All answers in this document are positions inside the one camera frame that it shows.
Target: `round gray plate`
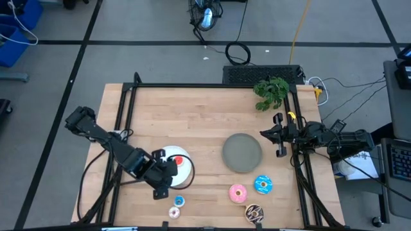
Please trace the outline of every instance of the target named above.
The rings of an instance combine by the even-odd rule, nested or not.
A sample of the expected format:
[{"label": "round gray plate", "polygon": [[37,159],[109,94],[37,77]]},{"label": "round gray plate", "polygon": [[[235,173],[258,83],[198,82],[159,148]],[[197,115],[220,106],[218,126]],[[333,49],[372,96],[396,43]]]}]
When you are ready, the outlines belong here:
[{"label": "round gray plate", "polygon": [[230,136],[224,143],[223,160],[225,165],[233,171],[248,173],[261,163],[262,158],[261,146],[251,135],[237,133]]}]

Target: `green plant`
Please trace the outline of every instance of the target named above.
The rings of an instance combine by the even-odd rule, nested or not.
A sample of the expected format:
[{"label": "green plant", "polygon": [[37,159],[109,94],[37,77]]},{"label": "green plant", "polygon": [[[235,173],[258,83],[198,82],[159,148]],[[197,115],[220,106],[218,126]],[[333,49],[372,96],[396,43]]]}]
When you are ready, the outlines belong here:
[{"label": "green plant", "polygon": [[266,111],[272,103],[273,109],[279,108],[289,89],[288,83],[282,78],[271,77],[268,81],[261,80],[255,84],[254,92],[264,98],[264,101],[256,103],[256,109]]}]

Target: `wooden tabletop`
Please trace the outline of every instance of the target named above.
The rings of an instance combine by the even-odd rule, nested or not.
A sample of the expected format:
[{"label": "wooden tabletop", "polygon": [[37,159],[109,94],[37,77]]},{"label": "wooden tabletop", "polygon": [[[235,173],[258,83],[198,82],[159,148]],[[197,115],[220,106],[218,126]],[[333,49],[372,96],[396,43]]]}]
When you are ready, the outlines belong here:
[{"label": "wooden tabletop", "polygon": [[[312,87],[298,86],[297,89],[302,115],[308,121],[320,121]],[[105,86],[97,123],[106,130],[114,127],[120,94],[121,84]],[[171,227],[253,228],[244,218],[244,211],[246,205],[257,203],[265,213],[264,228],[303,228],[295,171],[290,165],[291,147],[286,145],[286,157],[276,158],[277,146],[259,134],[273,126],[273,115],[285,113],[284,107],[258,112],[254,105],[259,100],[252,89],[138,88],[131,124],[134,134],[128,143],[149,153],[164,146],[180,146],[190,154],[196,175],[191,187],[183,191],[170,190],[170,197],[163,200],[153,200],[153,189],[144,182],[121,186],[115,225],[157,227],[169,221]],[[250,173],[235,173],[223,163],[222,146],[234,133],[247,133],[262,147],[263,161]],[[99,144],[91,144],[87,163],[100,151]],[[326,154],[325,149],[317,151]],[[106,163],[107,154],[90,167],[85,177],[83,215],[101,192]],[[336,220],[344,224],[329,160],[311,155],[311,165],[319,198]],[[254,190],[254,179],[258,175],[272,179],[274,189],[270,194],[262,195]],[[129,180],[132,178],[123,174],[122,181]],[[249,195],[245,203],[235,204],[229,199],[232,184],[243,184],[247,188]],[[180,210],[180,218],[172,220],[168,210],[179,194],[185,197],[186,204]],[[310,221],[315,224],[311,200],[306,197]],[[106,201],[106,220],[110,201],[111,196]]]}]

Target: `black floor stripe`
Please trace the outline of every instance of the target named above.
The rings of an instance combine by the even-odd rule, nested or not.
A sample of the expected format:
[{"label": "black floor stripe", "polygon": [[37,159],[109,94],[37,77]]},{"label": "black floor stripe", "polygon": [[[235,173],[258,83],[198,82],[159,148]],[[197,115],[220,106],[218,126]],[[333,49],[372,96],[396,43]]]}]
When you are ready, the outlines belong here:
[{"label": "black floor stripe", "polygon": [[40,45],[82,45],[82,40],[39,40]]},{"label": "black floor stripe", "polygon": [[44,145],[43,152],[41,154],[41,157],[40,157],[39,163],[37,165],[36,171],[34,173],[33,179],[31,180],[30,187],[28,189],[26,198],[24,199],[24,203],[23,203],[22,208],[20,210],[19,217],[17,218],[14,229],[22,229],[24,227],[24,224],[25,224],[26,220],[27,220],[27,216],[29,214],[31,204],[33,203],[37,188],[39,187],[41,176],[43,175],[44,168],[46,167],[46,163],[47,163],[47,160],[48,160],[49,155],[50,155],[51,147],[53,146],[53,143],[54,143],[58,128],[59,128],[60,123],[62,121],[63,113],[64,113],[64,110],[66,109],[66,105],[67,105],[67,102],[69,100],[71,89],[73,88],[73,84],[74,84],[74,81],[76,79],[77,72],[78,72],[78,70],[80,68],[80,65],[82,63],[83,56],[84,56],[84,51],[85,51],[85,48],[87,47],[87,42],[90,39],[91,31],[94,27],[94,23],[96,22],[97,15],[98,15],[98,12],[100,10],[100,6],[101,6],[102,1],[103,0],[98,0],[97,1],[96,7],[94,8],[94,11],[92,13],[89,26],[87,27],[87,31],[86,31],[86,33],[84,35],[84,39],[82,41],[82,46],[80,47],[80,50],[77,54],[77,58],[76,58],[76,61],[74,63],[73,69],[71,70],[70,77],[67,81],[66,89],[64,90],[62,100],[61,100],[61,102],[58,106],[57,113],[56,113],[56,116],[55,116],[54,121],[53,121],[53,125],[51,126],[50,133],[47,137],[46,144]]},{"label": "black floor stripe", "polygon": [[[80,40],[40,40],[42,45],[81,45]],[[226,46],[232,41],[208,41],[210,46]],[[247,46],[290,47],[292,42],[241,41]],[[121,41],[90,40],[87,45],[99,46],[202,46],[199,41]],[[296,47],[392,47],[389,42],[296,42]]]},{"label": "black floor stripe", "polygon": [[388,22],[384,16],[383,11],[381,10],[380,4],[378,4],[377,0],[371,0],[372,4],[374,5],[375,10],[377,11],[378,17],[380,18],[380,21],[384,27],[385,33],[388,36],[388,39],[390,40],[390,43],[392,44],[392,47],[394,48],[394,51],[396,54],[400,52],[399,46],[397,44],[396,38],[394,37],[394,34],[392,33],[390,26],[388,25]]}]

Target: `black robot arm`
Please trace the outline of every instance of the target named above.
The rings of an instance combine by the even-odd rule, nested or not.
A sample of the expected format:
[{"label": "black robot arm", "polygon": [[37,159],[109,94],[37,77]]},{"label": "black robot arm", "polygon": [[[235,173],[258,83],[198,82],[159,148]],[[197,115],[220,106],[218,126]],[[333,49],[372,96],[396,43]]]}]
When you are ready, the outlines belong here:
[{"label": "black robot arm", "polygon": [[124,171],[154,188],[155,200],[168,197],[172,176],[177,175],[177,164],[172,159],[162,161],[164,150],[156,150],[149,155],[141,148],[128,145],[122,141],[120,134],[106,132],[98,126],[94,111],[87,107],[78,107],[66,119],[66,128],[75,135],[100,143]]},{"label": "black robot arm", "polygon": [[283,127],[281,113],[276,114],[273,120],[275,126],[260,132],[260,134],[273,144],[280,146],[279,150],[281,150],[282,155],[277,152],[278,157],[286,155],[283,142],[296,144],[298,150],[307,153],[313,153],[316,148],[327,147],[332,162],[339,161],[340,156],[346,158],[360,151],[371,151],[374,148],[372,137],[365,130],[341,132],[341,129],[337,129],[336,124],[327,128],[324,124],[315,121],[307,122],[301,130],[297,129],[295,123],[289,123]]}]

